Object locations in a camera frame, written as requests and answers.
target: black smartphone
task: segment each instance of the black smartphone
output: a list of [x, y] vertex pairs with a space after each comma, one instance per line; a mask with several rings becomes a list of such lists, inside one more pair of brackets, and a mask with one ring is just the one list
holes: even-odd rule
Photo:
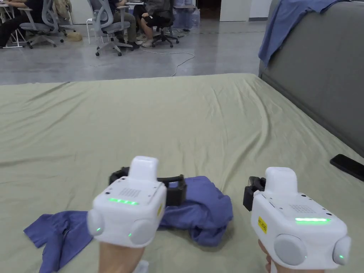
[[364, 165], [359, 162], [356, 162], [343, 154], [338, 154], [330, 160], [330, 163], [338, 169], [364, 182]]

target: speaker grille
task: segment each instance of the speaker grille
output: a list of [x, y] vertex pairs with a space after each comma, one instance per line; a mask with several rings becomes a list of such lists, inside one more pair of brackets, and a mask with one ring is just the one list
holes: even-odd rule
[[131, 188], [123, 188], [120, 192], [120, 196], [125, 197], [138, 197], [141, 190], [131, 189]]
[[309, 206], [305, 205], [289, 205], [289, 206], [299, 213], [315, 213], [315, 211], [312, 210]]

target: hand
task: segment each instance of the hand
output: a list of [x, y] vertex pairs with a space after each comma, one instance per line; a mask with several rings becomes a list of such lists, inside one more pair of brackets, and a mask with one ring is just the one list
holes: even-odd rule
[[99, 273], [132, 273], [144, 248], [127, 248], [100, 242]]
[[[263, 244], [262, 244], [262, 242], [260, 240], [258, 241], [258, 244], [259, 244], [260, 248], [262, 249], [262, 251], [267, 255], [266, 260], [267, 260], [268, 263], [265, 265], [265, 269], [268, 271], [268, 273], [270, 273], [272, 258], [270, 257], [270, 255], [268, 254], [268, 251], [265, 249], [265, 247], [263, 246]], [[285, 267], [277, 264], [274, 261], [273, 261], [273, 263], [276, 265], [278, 273], [325, 273], [324, 270], [295, 270], [295, 269], [288, 269], [288, 268], [285, 268]]]

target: gray round button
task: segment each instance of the gray round button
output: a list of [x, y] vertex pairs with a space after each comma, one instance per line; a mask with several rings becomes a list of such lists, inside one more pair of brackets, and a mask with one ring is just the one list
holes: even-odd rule
[[274, 250], [279, 259], [288, 265], [299, 265], [307, 256], [306, 246], [296, 236], [281, 234], [274, 241]]
[[87, 227], [92, 236], [101, 235], [104, 232], [104, 217], [97, 210], [92, 209], [87, 213]]
[[351, 247], [351, 238], [345, 236], [338, 240], [334, 247], [332, 259], [338, 265], [346, 265], [349, 260], [349, 252]]
[[156, 228], [151, 221], [142, 219], [136, 220], [131, 227], [129, 238], [135, 245], [144, 245], [153, 239]]

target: gray headboard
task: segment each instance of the gray headboard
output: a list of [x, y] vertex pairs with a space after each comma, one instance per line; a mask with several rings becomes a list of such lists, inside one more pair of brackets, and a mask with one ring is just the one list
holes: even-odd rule
[[364, 2], [307, 14], [259, 77], [364, 157]]

